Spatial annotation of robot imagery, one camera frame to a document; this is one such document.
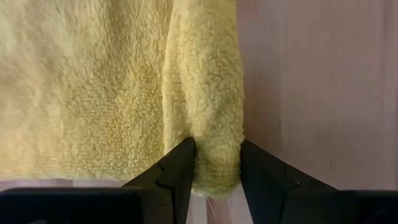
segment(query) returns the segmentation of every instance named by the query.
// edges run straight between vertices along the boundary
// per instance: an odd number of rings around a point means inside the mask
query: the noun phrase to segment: fuzzy texture
[[[239,182],[236,0],[0,1],[0,179],[129,180],[185,137]]]

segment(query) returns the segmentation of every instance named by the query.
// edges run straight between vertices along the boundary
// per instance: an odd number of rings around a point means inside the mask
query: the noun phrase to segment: yellow towel
[[[202,195],[239,182],[236,0],[1,0],[0,179],[122,179],[185,137]]]

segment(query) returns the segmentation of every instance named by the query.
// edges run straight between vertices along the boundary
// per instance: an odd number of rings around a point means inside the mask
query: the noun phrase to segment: fleece fabric
[[[0,179],[129,180],[194,137],[194,192],[239,182],[236,0],[0,1]]]

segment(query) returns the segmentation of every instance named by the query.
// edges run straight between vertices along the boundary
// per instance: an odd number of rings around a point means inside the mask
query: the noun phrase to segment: towel
[[[0,179],[129,180],[186,137],[239,182],[236,0],[0,1]]]

